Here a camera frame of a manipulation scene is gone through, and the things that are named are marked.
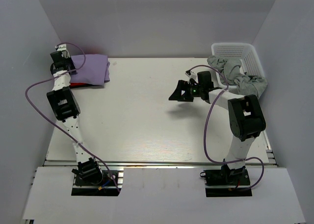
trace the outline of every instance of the cable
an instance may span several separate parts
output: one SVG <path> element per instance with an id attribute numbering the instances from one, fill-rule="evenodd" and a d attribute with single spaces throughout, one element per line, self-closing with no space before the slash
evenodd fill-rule
<path id="1" fill-rule="evenodd" d="M 83 53 L 84 61 L 83 61 L 83 63 L 81 64 L 81 66 L 80 66 L 79 68 L 74 69 L 74 70 L 69 70 L 69 71 L 67 71 L 67 72 L 64 72 L 64 73 L 61 74 L 61 75 L 65 75 L 65 74 L 67 74 L 67 73 L 71 73 L 71 72 L 73 72 L 73 71 L 78 71 L 79 69 L 81 69 L 81 68 L 84 66 L 85 61 L 86 61 L 86 55 L 85 55 L 84 51 L 83 51 L 81 48 L 79 48 L 78 46 L 76 46 L 75 44 L 67 43 L 67 42 L 58 44 L 57 46 L 60 46 L 60 45 L 62 45 L 62 44 L 70 44 L 70 45 L 73 45 L 74 47 L 78 48 L 78 49 Z M 106 164 L 101 158 L 99 158 L 98 156 L 96 156 L 96 155 L 94 155 L 92 152 L 90 152 L 88 149 L 86 149 L 81 143 L 78 142 L 77 139 L 75 139 L 73 136 L 71 136 L 69 133 L 67 133 L 64 129 L 62 129 L 62 128 L 59 127 L 57 124 L 55 124 L 53 121 L 51 121 L 51 120 L 50 120 L 44 113 L 42 113 L 42 112 L 36 107 L 36 105 L 30 100 L 30 98 L 29 98 L 29 96 L 28 96 L 28 91 L 29 91 L 32 87 L 34 87 L 34 86 L 36 86 L 36 85 L 39 85 L 39 84 L 42 84 L 42 83 L 49 82 L 49 81 L 54 80 L 54 79 L 56 79 L 56 78 L 59 78 L 61 75 L 56 76 L 56 77 L 52 77 L 52 78 L 49 78 L 49 79 L 46 79 L 46 80 L 43 80 L 43 81 L 39 81 L 39 82 L 37 82 L 37 83 L 34 83 L 34 84 L 30 85 L 28 88 L 26 88 L 26 90 L 25 90 L 25 97 L 26 97 L 27 101 L 28 101 L 29 104 L 38 112 L 38 114 L 40 114 L 46 121 L 48 121 L 48 122 L 51 123 L 53 126 L 55 126 L 56 128 L 58 128 L 61 132 L 63 132 L 64 134 L 66 134 L 68 137 L 70 137 L 70 138 L 71 138 L 75 143 L 77 143 L 86 153 L 88 153 L 88 154 L 91 155 L 92 157 L 95 157 L 95 158 L 98 159 L 101 163 L 103 163 L 104 166 L 106 167 L 106 169 L 108 170 L 108 173 L 109 173 L 110 177 L 112 178 L 115 187 L 117 188 L 118 192 L 120 192 L 120 189 L 119 189 L 119 187 L 118 187 L 118 184 L 117 184 L 117 182 L 114 180 L 114 177 L 113 177 L 113 175 L 112 175 L 112 173 L 111 173 L 109 167 L 107 166 L 107 164 Z"/>
<path id="2" fill-rule="evenodd" d="M 205 121 L 204 140 L 203 140 L 205 156 L 206 156 L 206 158 L 207 158 L 210 162 L 215 163 L 215 164 L 223 164 L 223 165 L 225 165 L 225 164 L 232 164 L 232 163 L 236 163 L 236 162 L 242 162 L 242 161 L 248 161 L 248 160 L 252 160 L 252 159 L 257 159 L 258 161 L 260 161 L 260 163 L 261 163 L 261 165 L 262 165 L 262 173 L 261 173 L 260 178 L 259 178 L 259 179 L 257 180 L 257 182 L 255 182 L 252 186 L 250 186 L 250 187 L 248 187 L 248 188 L 246 188 L 246 189 L 242 189 L 242 191 L 244 191 L 244 190 L 249 190 L 249 189 L 255 187 L 255 186 L 261 181 L 261 179 L 262 179 L 262 177 L 263 177 L 263 175 L 264 175 L 264 169 L 265 169 L 265 168 L 264 168 L 264 163 L 263 163 L 263 161 L 262 161 L 260 158 L 258 158 L 258 157 L 250 157 L 250 158 L 247 158 L 247 159 L 237 159 L 237 160 L 232 160 L 232 161 L 228 161 L 228 162 L 226 162 L 226 161 L 223 161 L 223 162 L 215 161 L 215 160 L 213 160 L 213 159 L 210 158 L 210 156 L 209 156 L 208 153 L 207 153 L 207 145 L 206 145 L 206 133 L 207 133 L 207 127 L 208 127 L 209 118 L 210 118 L 211 112 L 212 112 L 212 110 L 213 110 L 213 108 L 214 108 L 214 105 L 216 104 L 217 100 L 220 98 L 221 95 L 224 94 L 224 92 L 226 92 L 226 91 L 229 89 L 229 84 L 228 84 L 226 78 L 225 78 L 216 68 L 211 67 L 211 66 L 208 66 L 208 65 L 197 65 L 197 66 L 194 66 L 194 67 L 192 67 L 191 69 L 189 69 L 189 71 L 191 71 L 191 70 L 193 70 L 193 69 L 195 69 L 195 68 L 197 68 L 197 67 L 207 67 L 207 68 L 210 68 L 210 69 L 214 70 L 215 72 L 217 72 L 217 73 L 224 79 L 224 81 L 226 82 L 226 85 L 227 85 L 227 87 L 226 87 L 224 90 L 222 90 L 222 91 L 216 96 L 215 100 L 212 102 L 212 104 L 211 104 L 211 106 L 210 106 L 210 109 L 209 109 L 209 112 L 208 112 L 208 115 L 207 115 L 207 118 L 206 118 L 206 121 Z"/>
<path id="3" fill-rule="evenodd" d="M 106 185 L 108 185 L 111 181 L 107 181 L 104 185 L 102 185 L 102 188 L 104 188 Z"/>
<path id="4" fill-rule="evenodd" d="M 103 174 L 103 171 L 102 171 L 102 179 L 100 180 L 100 182 L 98 182 L 97 184 L 95 184 L 95 183 L 90 183 L 90 184 L 92 184 L 92 185 L 98 185 L 99 183 L 101 183 L 101 182 L 103 181 L 103 179 L 104 179 L 104 174 Z"/>
<path id="5" fill-rule="evenodd" d="M 236 188 L 238 188 L 238 187 L 239 187 L 239 185 L 240 185 L 240 179 L 237 181 L 237 185 L 236 185 L 236 187 L 235 187 L 235 188 L 233 188 L 233 190 L 235 190 Z"/>

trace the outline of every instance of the white panel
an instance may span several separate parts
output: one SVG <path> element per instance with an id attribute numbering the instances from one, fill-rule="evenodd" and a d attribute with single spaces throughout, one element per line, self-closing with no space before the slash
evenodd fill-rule
<path id="1" fill-rule="evenodd" d="M 105 161 L 209 162 L 203 150 L 204 124 L 210 105 L 169 101 L 178 80 L 201 58 L 110 59 L 110 79 L 104 89 L 74 89 L 80 105 L 83 138 Z M 195 72 L 208 70 L 199 68 Z M 211 75 L 216 82 L 215 74 Z M 228 154 L 232 133 L 228 111 L 214 108 L 208 126 L 207 149 L 213 159 Z M 268 162 L 261 134 L 248 157 Z M 75 160 L 71 140 L 55 130 L 48 160 Z"/>
<path id="2" fill-rule="evenodd" d="M 36 224 L 304 222 L 286 169 L 266 169 L 252 197 L 206 198 L 201 169 L 125 169 L 118 197 L 72 197 L 71 168 L 38 168 L 24 219 Z M 261 170 L 248 169 L 251 180 Z"/>
<path id="3" fill-rule="evenodd" d="M 25 89 L 51 77 L 50 53 L 60 40 L 38 0 L 0 0 L 0 217 L 20 223 L 30 184 L 41 166 L 52 134 L 27 103 Z M 46 92 L 53 83 L 29 92 L 34 103 L 52 116 Z"/>
<path id="4" fill-rule="evenodd" d="M 261 97 L 268 136 L 308 223 L 314 223 L 313 31 L 314 0 L 276 0 L 254 41 L 269 83 Z"/>
<path id="5" fill-rule="evenodd" d="M 63 41 L 111 56 L 207 56 L 252 43 L 275 0 L 40 0 Z"/>

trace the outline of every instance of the white table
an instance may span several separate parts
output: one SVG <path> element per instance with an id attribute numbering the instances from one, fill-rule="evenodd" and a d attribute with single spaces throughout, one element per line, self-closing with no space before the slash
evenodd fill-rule
<path id="1" fill-rule="evenodd" d="M 178 80 L 205 58 L 111 58 L 104 88 L 74 89 L 81 129 L 92 152 L 107 162 L 209 162 L 203 151 L 204 123 L 210 105 L 168 101 Z M 208 70 L 195 69 L 195 72 Z M 215 74 L 212 79 L 217 86 Z M 207 131 L 208 153 L 222 160 L 232 139 L 228 111 L 214 108 Z M 248 156 L 267 163 L 262 133 Z M 46 159 L 75 161 L 71 140 L 55 129 Z"/>

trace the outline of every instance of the laundry basket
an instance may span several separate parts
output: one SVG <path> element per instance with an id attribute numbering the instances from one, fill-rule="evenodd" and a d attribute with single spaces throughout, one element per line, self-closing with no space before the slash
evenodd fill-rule
<path id="1" fill-rule="evenodd" d="M 240 68 L 240 72 L 242 74 L 265 77 L 259 57 L 257 56 L 255 48 L 251 44 L 215 43 L 211 46 L 211 53 L 213 55 L 224 57 L 239 58 L 242 63 Z M 219 74 L 216 73 L 216 75 L 219 87 L 226 88 L 226 85 L 221 83 Z M 232 93 L 237 93 L 236 86 L 230 85 L 229 91 Z"/>

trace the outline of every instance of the white work surface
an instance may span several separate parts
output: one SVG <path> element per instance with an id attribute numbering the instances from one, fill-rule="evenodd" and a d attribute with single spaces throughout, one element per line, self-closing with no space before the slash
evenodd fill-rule
<path id="1" fill-rule="evenodd" d="M 205 58 L 111 58 L 104 88 L 74 89 L 81 109 L 81 131 L 91 151 L 109 162 L 209 162 L 203 150 L 210 105 L 169 101 L 186 70 Z M 195 73 L 208 68 L 195 69 Z M 217 86 L 217 79 L 212 72 Z M 222 161 L 232 140 L 228 111 L 217 106 L 207 130 L 209 155 Z M 261 133 L 248 153 L 268 162 Z M 47 160 L 75 161 L 71 140 L 55 129 Z"/>
<path id="2" fill-rule="evenodd" d="M 252 197 L 207 198 L 202 169 L 125 169 L 118 197 L 71 196 L 72 168 L 38 168 L 24 219 L 35 224 L 305 222 L 286 169 L 266 168 Z M 252 182 L 261 174 L 248 168 Z"/>

